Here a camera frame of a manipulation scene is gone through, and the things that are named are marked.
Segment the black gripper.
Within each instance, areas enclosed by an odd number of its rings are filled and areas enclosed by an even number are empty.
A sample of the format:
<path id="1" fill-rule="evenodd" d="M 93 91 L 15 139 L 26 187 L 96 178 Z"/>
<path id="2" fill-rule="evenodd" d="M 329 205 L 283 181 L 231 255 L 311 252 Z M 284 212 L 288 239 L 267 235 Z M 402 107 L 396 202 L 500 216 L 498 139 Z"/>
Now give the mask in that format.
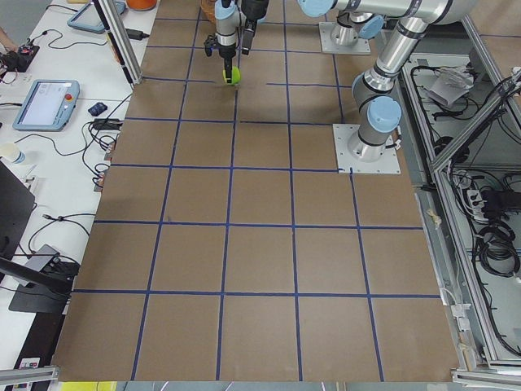
<path id="1" fill-rule="evenodd" d="M 249 55 L 252 42 L 256 34 L 256 21 L 247 20 L 243 28 L 242 54 Z M 236 56 L 237 39 L 236 38 L 218 38 L 217 49 L 219 56 L 224 61 L 224 80 L 226 83 L 233 81 L 233 60 Z"/>
<path id="2" fill-rule="evenodd" d="M 269 0 L 243 0 L 243 14 L 248 22 L 257 23 L 266 17 Z"/>

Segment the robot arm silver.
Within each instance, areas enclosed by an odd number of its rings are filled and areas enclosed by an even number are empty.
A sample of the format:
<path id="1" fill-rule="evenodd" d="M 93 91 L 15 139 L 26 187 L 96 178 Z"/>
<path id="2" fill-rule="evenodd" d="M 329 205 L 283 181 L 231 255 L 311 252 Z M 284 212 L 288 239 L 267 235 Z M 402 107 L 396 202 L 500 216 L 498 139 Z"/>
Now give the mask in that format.
<path id="1" fill-rule="evenodd" d="M 218 50 L 224 61 L 223 77 L 235 84 L 232 59 L 240 47 L 244 55 L 252 48 L 258 23 L 266 17 L 266 1 L 216 1 L 213 5 L 216 32 L 204 43 L 207 55 Z M 452 24 L 475 6 L 473 1 L 301 1 L 309 17 L 336 9 L 340 16 L 368 15 L 364 24 L 381 24 L 383 17 L 397 20 L 386 46 L 374 66 L 352 84 L 352 96 L 361 114 L 361 124 L 348 140 L 349 153 L 357 160 L 373 163 L 381 158 L 391 133 L 398 128 L 402 109 L 391 97 L 395 80 L 413 49 L 432 24 Z"/>
<path id="2" fill-rule="evenodd" d="M 240 1 L 239 4 L 244 19 L 242 52 L 248 55 L 256 27 L 265 18 L 269 1 Z M 298 1 L 298 4 L 308 17 L 319 17 L 329 10 L 338 10 L 334 23 L 320 23 L 321 27 L 326 27 L 326 32 L 321 33 L 322 51 L 326 53 L 344 49 L 359 53 L 357 46 L 373 39 L 384 24 L 384 17 L 380 14 L 347 11 L 344 1 Z"/>

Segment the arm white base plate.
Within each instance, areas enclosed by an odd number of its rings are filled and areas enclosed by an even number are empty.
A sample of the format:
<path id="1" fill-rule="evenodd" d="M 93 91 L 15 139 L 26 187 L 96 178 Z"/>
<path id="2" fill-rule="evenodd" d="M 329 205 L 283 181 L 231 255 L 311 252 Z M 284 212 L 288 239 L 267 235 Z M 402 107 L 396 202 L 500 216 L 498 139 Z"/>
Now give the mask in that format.
<path id="1" fill-rule="evenodd" d="M 320 22 L 318 25 L 322 53 L 334 55 L 369 55 L 369 41 L 359 38 L 353 28 L 336 22 Z"/>
<path id="2" fill-rule="evenodd" d="M 359 138 L 358 124 L 333 124 L 337 170 L 340 174 L 401 174 L 397 140 L 373 147 Z"/>

